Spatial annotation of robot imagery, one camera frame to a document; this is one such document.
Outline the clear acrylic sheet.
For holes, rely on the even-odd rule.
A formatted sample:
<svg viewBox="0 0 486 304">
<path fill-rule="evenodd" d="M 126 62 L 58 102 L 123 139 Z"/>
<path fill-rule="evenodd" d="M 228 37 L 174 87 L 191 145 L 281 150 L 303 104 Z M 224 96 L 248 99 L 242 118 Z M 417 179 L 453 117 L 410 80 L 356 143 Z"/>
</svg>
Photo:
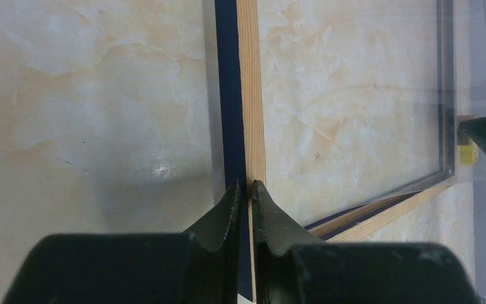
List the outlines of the clear acrylic sheet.
<svg viewBox="0 0 486 304">
<path fill-rule="evenodd" d="M 258 1 L 253 18 L 264 180 L 291 217 L 486 180 L 454 133 L 486 113 L 485 1 Z"/>
</svg>

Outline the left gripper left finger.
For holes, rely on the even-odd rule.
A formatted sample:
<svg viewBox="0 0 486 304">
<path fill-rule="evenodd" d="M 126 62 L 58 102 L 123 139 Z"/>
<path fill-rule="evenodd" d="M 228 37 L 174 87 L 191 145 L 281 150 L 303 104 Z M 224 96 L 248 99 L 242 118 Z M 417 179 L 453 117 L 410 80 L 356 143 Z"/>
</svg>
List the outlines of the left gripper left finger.
<svg viewBox="0 0 486 304">
<path fill-rule="evenodd" d="M 240 183 L 185 230 L 190 234 L 183 303 L 236 303 L 239 271 Z"/>
</svg>

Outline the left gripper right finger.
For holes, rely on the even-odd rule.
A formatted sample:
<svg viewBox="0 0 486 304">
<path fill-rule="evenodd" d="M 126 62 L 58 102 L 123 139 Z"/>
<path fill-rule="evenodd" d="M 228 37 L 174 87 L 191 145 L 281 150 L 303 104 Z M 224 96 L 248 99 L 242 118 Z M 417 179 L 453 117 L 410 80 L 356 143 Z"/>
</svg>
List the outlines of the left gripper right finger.
<svg viewBox="0 0 486 304">
<path fill-rule="evenodd" d="M 322 244 L 323 240 L 285 213 L 262 181 L 253 181 L 251 199 L 256 301 L 300 303 L 298 270 L 291 248 Z"/>
</svg>

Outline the wooden picture frame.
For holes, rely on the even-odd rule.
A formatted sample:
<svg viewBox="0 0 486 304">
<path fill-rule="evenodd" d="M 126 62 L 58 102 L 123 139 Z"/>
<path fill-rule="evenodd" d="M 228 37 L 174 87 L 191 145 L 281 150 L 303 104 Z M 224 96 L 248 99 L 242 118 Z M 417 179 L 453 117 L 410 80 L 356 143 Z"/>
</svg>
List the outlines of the wooden picture frame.
<svg viewBox="0 0 486 304">
<path fill-rule="evenodd" d="M 251 187 L 255 180 L 265 184 L 258 32 L 253 18 L 257 2 L 216 2 L 219 61 L 235 64 L 239 85 L 236 93 L 239 103 L 232 106 L 228 74 L 220 71 L 222 116 L 224 120 L 238 119 L 235 128 L 241 137 L 238 147 L 244 150 L 243 161 L 237 168 L 247 189 L 244 209 L 251 237 L 251 286 L 255 301 Z M 434 185 L 396 194 L 308 223 L 288 214 L 323 240 L 322 244 L 291 248 L 298 270 L 300 303 L 476 303 L 477 296 L 464 267 L 445 246 L 427 241 L 366 241 L 368 235 L 436 197 L 447 186 Z"/>
</svg>

